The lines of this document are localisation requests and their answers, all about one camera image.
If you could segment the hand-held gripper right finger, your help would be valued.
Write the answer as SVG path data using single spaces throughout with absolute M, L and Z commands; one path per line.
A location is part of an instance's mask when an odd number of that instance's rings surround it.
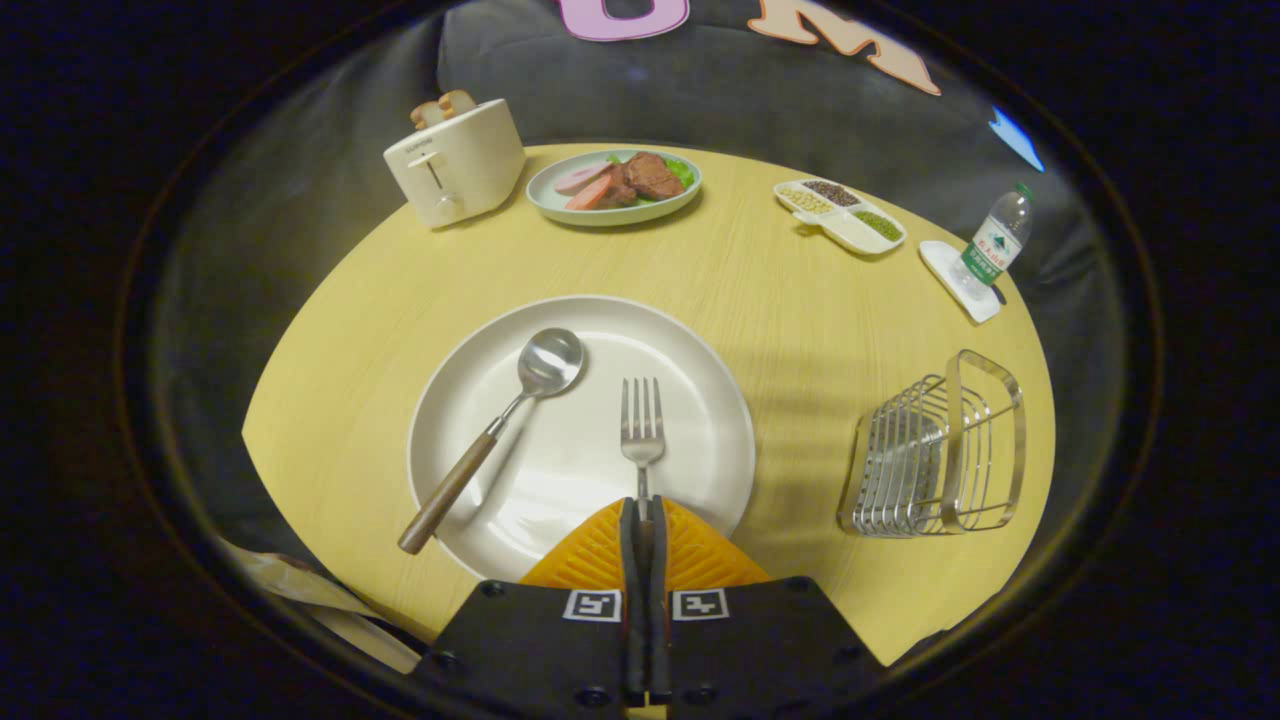
M 884 667 L 810 577 L 773 579 L 695 512 L 650 502 L 652 698 L 672 716 L 846 716 Z

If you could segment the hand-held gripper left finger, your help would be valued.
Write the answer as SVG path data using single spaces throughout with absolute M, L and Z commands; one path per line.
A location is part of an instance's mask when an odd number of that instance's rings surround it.
M 550 579 L 479 582 L 410 673 L 460 714 L 622 714 L 645 700 L 634 498 L 573 530 Z

